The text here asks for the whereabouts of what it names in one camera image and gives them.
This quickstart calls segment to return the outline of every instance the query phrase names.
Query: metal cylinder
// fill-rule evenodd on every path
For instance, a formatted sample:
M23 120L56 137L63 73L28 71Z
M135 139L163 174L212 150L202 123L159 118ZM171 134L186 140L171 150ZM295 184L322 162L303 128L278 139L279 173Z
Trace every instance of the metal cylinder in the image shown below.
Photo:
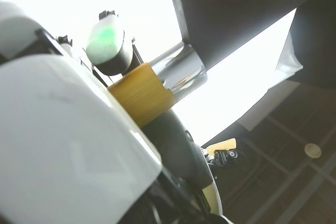
M150 62L163 86L169 89L176 101L193 92L207 80L202 60L191 45L183 42Z

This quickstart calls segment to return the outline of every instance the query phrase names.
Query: bright white background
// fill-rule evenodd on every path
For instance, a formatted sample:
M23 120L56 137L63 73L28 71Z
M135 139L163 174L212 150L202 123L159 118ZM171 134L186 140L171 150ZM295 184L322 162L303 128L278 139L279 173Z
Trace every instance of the bright white background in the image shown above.
M133 30L145 61L181 40L172 0L8 0L54 36L85 47L103 10L115 9ZM202 145L251 108L268 90L295 12L275 23L208 71L208 82L174 110Z

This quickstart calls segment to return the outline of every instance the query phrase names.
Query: chrome cylinder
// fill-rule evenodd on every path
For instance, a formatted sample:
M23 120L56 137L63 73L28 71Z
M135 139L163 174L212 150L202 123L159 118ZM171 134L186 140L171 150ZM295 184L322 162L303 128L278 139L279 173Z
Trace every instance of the chrome cylinder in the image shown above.
M163 86L179 101L207 80L202 60L191 45L183 42L150 62Z

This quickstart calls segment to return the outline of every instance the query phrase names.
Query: white robot body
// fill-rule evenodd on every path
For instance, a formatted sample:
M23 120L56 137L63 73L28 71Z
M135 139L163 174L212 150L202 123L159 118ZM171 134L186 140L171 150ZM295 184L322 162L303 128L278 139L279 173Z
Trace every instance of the white robot body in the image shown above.
M0 212L11 223L117 223L162 170L155 147L67 56L0 66Z

